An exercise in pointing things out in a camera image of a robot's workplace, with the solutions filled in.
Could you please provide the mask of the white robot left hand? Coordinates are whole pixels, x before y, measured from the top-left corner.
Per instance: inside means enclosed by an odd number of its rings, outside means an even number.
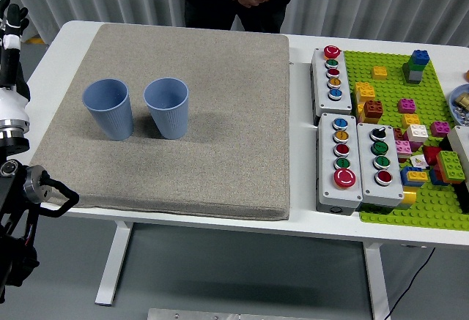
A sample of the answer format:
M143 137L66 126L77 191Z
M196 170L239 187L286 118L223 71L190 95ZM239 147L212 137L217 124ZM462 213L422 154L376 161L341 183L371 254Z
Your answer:
M1 0L1 120L28 123L25 107L30 91L20 62L21 38L29 25L28 9Z

